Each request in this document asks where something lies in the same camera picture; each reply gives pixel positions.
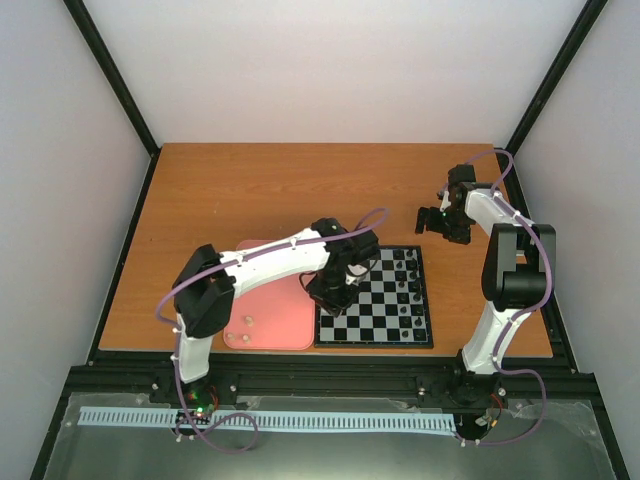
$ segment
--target gray wall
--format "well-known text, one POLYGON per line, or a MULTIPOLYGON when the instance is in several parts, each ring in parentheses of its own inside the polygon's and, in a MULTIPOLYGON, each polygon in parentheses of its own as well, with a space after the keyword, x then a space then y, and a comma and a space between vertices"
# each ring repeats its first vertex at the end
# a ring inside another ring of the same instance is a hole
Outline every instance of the gray wall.
POLYGON ((609 2, 517 157, 537 221, 558 231, 557 294, 640 478, 640 4, 609 2))
POLYGON ((84 363, 147 157, 62 1, 0 6, 0 477, 84 363))
POLYGON ((159 142, 504 145, 584 0, 87 0, 159 142))

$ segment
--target checkered board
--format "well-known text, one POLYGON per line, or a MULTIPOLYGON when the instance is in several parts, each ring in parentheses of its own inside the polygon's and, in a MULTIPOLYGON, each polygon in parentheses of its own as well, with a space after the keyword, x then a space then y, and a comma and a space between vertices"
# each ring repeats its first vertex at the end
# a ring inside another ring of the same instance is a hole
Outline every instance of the checkered board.
POLYGON ((381 247, 344 314, 334 318, 317 308, 315 345, 433 348, 420 247, 381 247))

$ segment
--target pink mat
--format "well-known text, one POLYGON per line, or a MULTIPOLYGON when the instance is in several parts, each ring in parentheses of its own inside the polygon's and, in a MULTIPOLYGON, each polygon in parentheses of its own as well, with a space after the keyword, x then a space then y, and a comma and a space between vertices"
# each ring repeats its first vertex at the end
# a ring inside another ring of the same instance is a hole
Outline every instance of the pink mat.
MULTIPOLYGON (((245 240, 237 249, 266 243, 270 241, 245 240)), ((314 323, 315 302, 300 286, 298 275, 290 275, 233 301, 224 343, 240 350, 304 350, 313 343, 314 323)))

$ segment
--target wooden table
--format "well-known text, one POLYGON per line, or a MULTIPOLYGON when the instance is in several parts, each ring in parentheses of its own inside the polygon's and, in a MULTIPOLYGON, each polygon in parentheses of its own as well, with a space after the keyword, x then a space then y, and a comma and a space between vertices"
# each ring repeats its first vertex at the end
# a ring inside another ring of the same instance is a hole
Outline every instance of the wooden table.
MULTIPOLYGON (((173 335, 153 310, 194 249, 234 250, 246 239, 279 239, 323 216, 353 227, 374 207, 391 209, 380 243, 422 246, 435 347, 307 353, 455 355, 485 303, 480 274, 488 237, 472 243, 415 235, 418 207, 438 205, 447 171, 491 145, 165 144, 105 326, 102 350, 171 350, 173 335)), ((499 176, 495 156, 476 162, 478 180, 499 176)), ((172 317, 169 306, 165 315, 172 317)), ((228 349, 219 336, 214 350, 228 349)), ((509 355, 551 356, 539 313, 518 331, 509 355)))

